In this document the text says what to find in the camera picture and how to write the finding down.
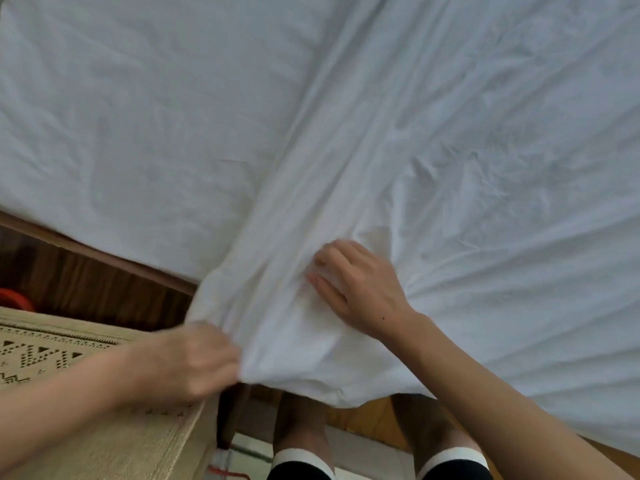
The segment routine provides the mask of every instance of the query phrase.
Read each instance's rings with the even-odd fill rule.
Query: leg
[[[334,478],[331,448],[324,431],[326,411],[325,404],[308,397],[290,393],[282,395],[273,432],[274,460],[270,480],[280,475],[291,475],[290,472],[282,471],[284,463],[287,464],[287,468],[293,467],[291,463],[297,463],[296,468],[308,468],[308,465],[312,465],[316,470],[322,470],[324,475],[317,478]],[[317,475],[318,472],[308,474],[305,470],[300,474],[316,478],[313,475]]]
[[[391,402],[400,429],[413,452],[413,466],[419,480],[421,478],[418,475],[425,474],[422,469],[429,460],[438,453],[452,451],[452,448],[469,449],[470,452],[458,451],[467,451],[470,458],[484,460],[478,444],[446,417],[443,408],[435,399],[419,394],[395,394],[391,396]],[[488,476],[470,478],[491,478],[488,469],[486,475]]]

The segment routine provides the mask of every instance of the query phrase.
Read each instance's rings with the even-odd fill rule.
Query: white bed sheet
[[[425,392],[301,279],[357,238],[478,361],[640,455],[638,1],[318,2],[8,0],[0,205],[213,269],[189,319],[243,378],[340,406]]]

